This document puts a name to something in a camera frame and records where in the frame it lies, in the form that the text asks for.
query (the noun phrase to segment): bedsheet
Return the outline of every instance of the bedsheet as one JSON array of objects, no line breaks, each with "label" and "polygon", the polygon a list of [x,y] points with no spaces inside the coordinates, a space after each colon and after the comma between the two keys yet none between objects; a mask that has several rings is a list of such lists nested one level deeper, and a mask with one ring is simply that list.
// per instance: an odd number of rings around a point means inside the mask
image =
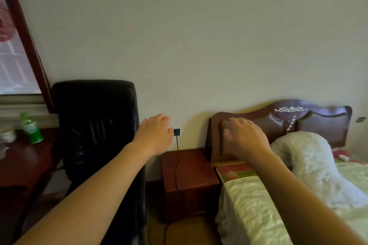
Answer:
[{"label": "bedsheet", "polygon": [[[368,165],[338,163],[338,171],[368,195]],[[216,223],[224,245],[292,245],[276,207],[260,179],[247,177],[224,181]],[[335,211],[368,241],[368,207]]]}]

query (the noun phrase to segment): bed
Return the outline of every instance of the bed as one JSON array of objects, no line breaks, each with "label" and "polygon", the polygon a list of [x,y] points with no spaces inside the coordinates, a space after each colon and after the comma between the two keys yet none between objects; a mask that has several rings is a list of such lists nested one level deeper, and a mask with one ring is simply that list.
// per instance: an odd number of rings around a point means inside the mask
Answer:
[{"label": "bed", "polygon": [[[304,100],[282,100],[249,113],[216,113],[209,120],[205,153],[222,182],[216,223],[224,245],[292,244],[283,222],[251,166],[232,156],[223,140],[230,117],[243,117],[260,126],[269,142],[295,131],[309,131],[330,144],[338,171],[368,195],[368,165],[344,150],[352,109],[325,108]],[[344,162],[339,155],[350,158]],[[368,207],[335,210],[368,241]]]}]

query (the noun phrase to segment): hand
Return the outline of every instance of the hand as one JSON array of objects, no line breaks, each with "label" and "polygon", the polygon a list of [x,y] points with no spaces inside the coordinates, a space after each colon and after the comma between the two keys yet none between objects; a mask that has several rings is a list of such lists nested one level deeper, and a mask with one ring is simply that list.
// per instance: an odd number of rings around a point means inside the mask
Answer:
[{"label": "hand", "polygon": [[224,130],[224,138],[234,146],[238,159],[252,164],[263,155],[272,154],[268,139],[262,129],[250,120],[230,118],[231,130]]},{"label": "hand", "polygon": [[174,129],[169,128],[171,117],[159,114],[145,119],[140,124],[132,143],[141,146],[150,156],[166,152],[173,141]]}]

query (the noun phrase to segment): window frame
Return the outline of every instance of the window frame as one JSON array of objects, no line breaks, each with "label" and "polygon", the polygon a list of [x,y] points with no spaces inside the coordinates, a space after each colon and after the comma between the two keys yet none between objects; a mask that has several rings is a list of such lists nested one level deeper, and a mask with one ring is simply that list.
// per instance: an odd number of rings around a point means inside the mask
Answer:
[{"label": "window frame", "polygon": [[51,100],[50,83],[48,82],[36,45],[31,36],[30,30],[28,29],[20,2],[19,0],[5,1],[12,15],[17,32],[22,41],[25,53],[28,57],[28,61],[30,62],[30,66],[33,70],[34,76],[36,77],[38,86],[41,90],[41,94],[44,98],[44,102],[48,108],[48,111],[50,113],[55,113],[55,107]]}]

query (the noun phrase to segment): bed frame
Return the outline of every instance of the bed frame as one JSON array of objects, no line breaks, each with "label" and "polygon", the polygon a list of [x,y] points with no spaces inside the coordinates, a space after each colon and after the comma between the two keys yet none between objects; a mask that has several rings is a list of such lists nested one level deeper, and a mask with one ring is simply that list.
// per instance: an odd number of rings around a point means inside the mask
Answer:
[{"label": "bed frame", "polygon": [[223,141],[223,130],[230,117],[243,117],[260,126],[269,142],[295,131],[314,132],[331,148],[344,147],[352,108],[324,108],[304,100],[281,100],[249,113],[219,112],[209,119],[205,153],[213,166],[237,160]]}]

